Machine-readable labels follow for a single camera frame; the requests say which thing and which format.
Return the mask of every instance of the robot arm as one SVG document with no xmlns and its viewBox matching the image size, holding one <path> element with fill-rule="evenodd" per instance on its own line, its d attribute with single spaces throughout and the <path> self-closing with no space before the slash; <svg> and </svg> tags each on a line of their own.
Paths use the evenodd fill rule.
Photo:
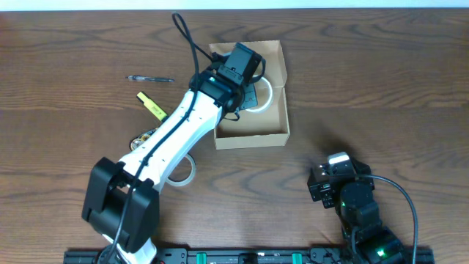
<svg viewBox="0 0 469 264">
<path fill-rule="evenodd" d="M 156 132 L 133 152 L 123 156 L 119 162 L 123 162 L 124 170 L 135 175 L 142 159 L 148 152 L 166 135 L 184 116 L 189 108 L 193 92 L 185 93 L 181 104 L 177 107 L 170 118 L 165 121 Z M 153 154 L 148 166 L 141 171 L 139 180 L 150 179 L 159 192 L 163 189 L 166 179 L 189 152 L 192 146 L 198 142 L 203 135 L 216 127 L 220 121 L 222 107 L 215 105 L 213 100 L 203 92 L 198 92 L 193 111 L 184 122 Z"/>
<path fill-rule="evenodd" d="M 143 145 L 118 163 L 102 158 L 91 171 L 81 216 L 110 242 L 123 219 L 117 250 L 127 263 L 151 263 L 156 248 L 150 236 L 158 225 L 159 194 L 166 179 L 226 113 L 246 108 L 245 91 L 259 80 L 253 78 L 254 72 L 261 62 L 262 72 L 265 69 L 265 60 L 240 43 L 231 55 L 213 55 L 213 63 L 197 75 L 197 81 L 191 80 L 192 88 L 181 104 Z M 142 162 L 146 165 L 137 173 Z M 117 188 L 130 183 L 135 186 L 131 194 Z"/>
</svg>

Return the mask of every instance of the open cardboard box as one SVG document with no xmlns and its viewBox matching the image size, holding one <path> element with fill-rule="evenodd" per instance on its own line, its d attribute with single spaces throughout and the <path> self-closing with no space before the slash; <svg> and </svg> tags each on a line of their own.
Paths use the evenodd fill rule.
<svg viewBox="0 0 469 264">
<path fill-rule="evenodd" d="M 287 69 L 279 40 L 242 43 L 261 54 L 266 61 L 264 77 L 272 84 L 273 102 L 263 113 L 240 111 L 237 122 L 221 120 L 215 131 L 217 150 L 243 147 L 284 146 L 290 135 L 285 98 Z M 218 54 L 230 52 L 235 43 L 210 44 L 210 51 Z M 262 66 L 257 68 L 260 74 Z"/>
</svg>

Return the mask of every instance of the white tape roll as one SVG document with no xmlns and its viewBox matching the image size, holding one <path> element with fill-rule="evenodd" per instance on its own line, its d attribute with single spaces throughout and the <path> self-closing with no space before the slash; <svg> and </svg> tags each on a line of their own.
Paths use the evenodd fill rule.
<svg viewBox="0 0 469 264">
<path fill-rule="evenodd" d="M 267 109 L 269 109 L 269 107 L 272 105 L 272 102 L 273 102 L 272 85 L 270 84 L 270 82 L 265 77 L 262 77 L 260 79 L 260 81 L 263 81 L 267 85 L 267 89 L 268 89 L 268 92 L 269 92 L 269 98 L 267 99 L 267 102 L 265 102 L 263 106 L 257 107 L 255 109 L 253 109 L 253 108 L 246 109 L 246 111 L 251 112 L 251 113 L 255 113 L 255 114 L 260 114 L 260 113 L 265 112 Z"/>
<path fill-rule="evenodd" d="M 169 177 L 166 179 L 166 182 L 170 185 L 170 186 L 174 186 L 174 187 L 183 187 L 183 186 L 186 186 L 188 185 L 192 179 L 196 176 L 196 162 L 194 161 L 194 159 L 192 158 L 191 155 L 189 154 L 186 154 L 184 156 L 184 158 L 187 158 L 189 160 L 189 162 L 191 163 L 191 167 L 192 167 L 192 170 L 191 170 L 191 173 L 189 174 L 189 176 L 187 178 L 185 178 L 184 180 L 181 180 L 181 181 L 173 181 L 171 179 L 169 179 Z"/>
</svg>

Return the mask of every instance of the wood grain surface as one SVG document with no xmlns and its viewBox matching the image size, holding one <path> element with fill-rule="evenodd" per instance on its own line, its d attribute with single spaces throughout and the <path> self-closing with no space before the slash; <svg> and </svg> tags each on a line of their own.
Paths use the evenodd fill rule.
<svg viewBox="0 0 469 264">
<path fill-rule="evenodd" d="M 346 150 L 413 198 L 419 243 L 469 263 L 469 10 L 184 11 L 194 40 L 280 40 L 292 134 L 285 147 L 191 151 L 198 175 L 166 186 L 155 241 L 191 247 L 342 243 L 313 203 L 308 169 Z M 207 60 L 199 55 L 200 65 Z M 0 13 L 0 263 L 61 263 L 106 245 L 81 219 L 90 169 L 117 161 L 172 112 L 193 63 L 167 11 Z M 173 84 L 132 83 L 131 74 Z M 385 222 L 407 245 L 403 196 L 377 183 Z"/>
</svg>

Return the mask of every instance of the black pen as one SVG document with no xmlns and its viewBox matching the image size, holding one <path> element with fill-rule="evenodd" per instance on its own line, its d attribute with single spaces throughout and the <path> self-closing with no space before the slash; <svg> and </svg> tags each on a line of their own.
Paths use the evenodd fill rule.
<svg viewBox="0 0 469 264">
<path fill-rule="evenodd" d="M 162 78 L 162 77 L 127 76 L 125 78 L 127 78 L 129 80 L 133 80 L 133 81 L 174 82 L 174 79 Z"/>
</svg>

